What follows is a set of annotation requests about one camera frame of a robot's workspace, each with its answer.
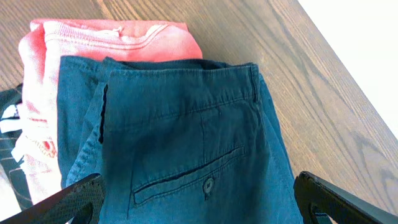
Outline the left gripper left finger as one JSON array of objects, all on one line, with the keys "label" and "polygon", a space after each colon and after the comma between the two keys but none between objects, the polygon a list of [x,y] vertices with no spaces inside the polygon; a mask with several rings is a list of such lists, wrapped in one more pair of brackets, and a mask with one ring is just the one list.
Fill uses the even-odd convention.
[{"label": "left gripper left finger", "polygon": [[104,198],[103,177],[90,174],[1,224],[97,224]]}]

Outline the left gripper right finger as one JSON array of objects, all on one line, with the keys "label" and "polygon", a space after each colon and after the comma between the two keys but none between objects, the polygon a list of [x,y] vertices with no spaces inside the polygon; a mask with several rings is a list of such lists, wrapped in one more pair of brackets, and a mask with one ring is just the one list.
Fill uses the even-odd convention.
[{"label": "left gripper right finger", "polygon": [[308,171],[295,178],[294,195],[304,223],[397,223],[397,216]]}]

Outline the navy blue shorts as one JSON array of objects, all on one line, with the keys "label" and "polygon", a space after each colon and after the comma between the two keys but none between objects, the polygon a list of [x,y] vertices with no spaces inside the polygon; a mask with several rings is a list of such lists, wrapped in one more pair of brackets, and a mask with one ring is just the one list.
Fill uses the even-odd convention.
[{"label": "navy blue shorts", "polygon": [[101,174],[101,223],[302,222],[254,63],[63,56],[57,121],[62,186]]}]

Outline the black white patterned folded garment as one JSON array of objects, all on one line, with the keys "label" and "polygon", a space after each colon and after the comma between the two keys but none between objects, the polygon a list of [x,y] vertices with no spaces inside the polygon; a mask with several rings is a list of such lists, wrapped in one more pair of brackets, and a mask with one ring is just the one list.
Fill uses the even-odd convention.
[{"label": "black white patterned folded garment", "polygon": [[[1,116],[8,107],[16,109],[16,105],[22,102],[22,86],[19,84],[13,89],[1,92]],[[32,206],[32,200],[24,171],[21,169],[22,159],[14,159],[12,150],[16,145],[22,130],[1,133],[1,166],[5,171],[6,180],[11,185],[11,193],[14,196],[17,207],[25,210]]]}]

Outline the red folded t-shirt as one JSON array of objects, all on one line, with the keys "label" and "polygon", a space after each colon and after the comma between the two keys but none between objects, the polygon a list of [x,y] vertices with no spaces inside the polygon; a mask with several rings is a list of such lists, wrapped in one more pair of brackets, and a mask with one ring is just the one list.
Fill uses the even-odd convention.
[{"label": "red folded t-shirt", "polygon": [[58,167],[57,106],[60,58],[164,62],[202,58],[187,25],[169,21],[36,19],[19,42],[24,64],[22,102],[17,109],[22,134],[13,150],[33,204],[61,190]]}]

